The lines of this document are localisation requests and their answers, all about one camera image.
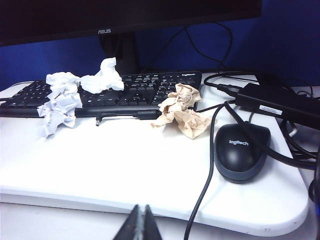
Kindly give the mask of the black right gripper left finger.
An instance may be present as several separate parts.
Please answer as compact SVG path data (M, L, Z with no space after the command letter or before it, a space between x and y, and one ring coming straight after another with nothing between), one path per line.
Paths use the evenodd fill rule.
M139 240L143 231L143 216L138 204L134 206L129 216L116 234L117 240Z

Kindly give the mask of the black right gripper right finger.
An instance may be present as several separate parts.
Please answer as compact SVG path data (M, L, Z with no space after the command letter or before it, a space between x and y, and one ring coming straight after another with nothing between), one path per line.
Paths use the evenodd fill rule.
M143 239L144 240L162 240L162 236L158 229L154 215L148 204L145 206L145 211L144 211Z

